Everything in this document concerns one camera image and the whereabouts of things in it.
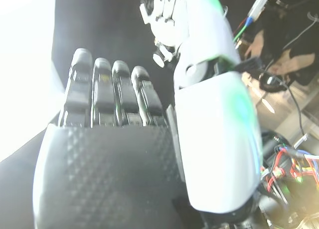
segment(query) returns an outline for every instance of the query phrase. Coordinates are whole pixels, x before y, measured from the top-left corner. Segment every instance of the green wire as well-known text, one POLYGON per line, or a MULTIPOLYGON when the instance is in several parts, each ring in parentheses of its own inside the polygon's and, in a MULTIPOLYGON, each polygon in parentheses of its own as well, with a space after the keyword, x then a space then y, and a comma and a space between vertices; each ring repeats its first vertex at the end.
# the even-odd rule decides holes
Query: green wire
POLYGON ((235 36, 234 38, 234 42, 236 42, 236 40, 242 35, 242 33, 245 31, 245 29, 247 28, 247 26, 244 26, 239 33, 235 36))

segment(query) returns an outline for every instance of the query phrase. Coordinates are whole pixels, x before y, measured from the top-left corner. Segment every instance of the person in black clothing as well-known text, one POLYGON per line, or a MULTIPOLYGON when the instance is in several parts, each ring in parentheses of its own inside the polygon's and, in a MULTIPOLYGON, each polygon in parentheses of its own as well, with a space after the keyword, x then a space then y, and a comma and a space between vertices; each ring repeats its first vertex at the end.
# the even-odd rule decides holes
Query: person in black clothing
POLYGON ((308 85, 319 72, 319 0, 272 1, 252 25, 245 56, 260 56, 271 73, 308 85))

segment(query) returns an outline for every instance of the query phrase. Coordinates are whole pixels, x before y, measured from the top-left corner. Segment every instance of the floor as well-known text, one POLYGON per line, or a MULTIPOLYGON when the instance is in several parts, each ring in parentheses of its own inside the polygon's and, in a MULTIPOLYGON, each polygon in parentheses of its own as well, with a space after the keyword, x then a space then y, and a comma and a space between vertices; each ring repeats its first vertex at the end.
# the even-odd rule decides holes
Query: floor
MULTIPOLYGON (((254 0, 221 0, 229 7, 232 28, 245 17, 254 0)), ((124 60, 132 69, 145 67, 164 107, 172 101, 172 74, 152 60, 154 37, 143 24, 140 0, 56 0, 52 58, 66 85, 75 49, 85 47, 95 58, 124 60)), ((0 228, 32 229, 32 183, 44 132, 0 163, 0 228)))

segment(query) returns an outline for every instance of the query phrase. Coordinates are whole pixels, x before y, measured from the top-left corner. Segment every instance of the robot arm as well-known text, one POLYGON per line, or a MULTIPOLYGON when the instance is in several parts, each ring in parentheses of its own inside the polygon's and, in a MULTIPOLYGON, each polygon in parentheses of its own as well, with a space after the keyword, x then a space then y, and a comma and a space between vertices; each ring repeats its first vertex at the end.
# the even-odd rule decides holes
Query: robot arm
POLYGON ((262 144, 248 91, 239 73, 228 72, 240 58, 223 8, 218 0, 154 0, 153 10, 145 3, 140 10, 156 38, 155 62, 178 59, 175 109, 190 203, 236 214, 259 185, 262 144))

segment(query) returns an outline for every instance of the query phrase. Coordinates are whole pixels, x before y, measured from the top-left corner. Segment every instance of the white arm casing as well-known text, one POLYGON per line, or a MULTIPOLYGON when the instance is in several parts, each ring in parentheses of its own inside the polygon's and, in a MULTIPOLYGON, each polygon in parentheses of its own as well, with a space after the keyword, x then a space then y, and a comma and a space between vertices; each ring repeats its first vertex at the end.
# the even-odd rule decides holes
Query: white arm casing
POLYGON ((172 47, 179 56, 175 108, 190 203, 199 211, 229 213, 252 197, 262 162, 258 120, 239 74, 205 78, 212 60, 240 62, 232 32, 218 0, 163 2, 161 14, 156 8, 148 15, 143 4, 140 9, 159 49, 172 47))

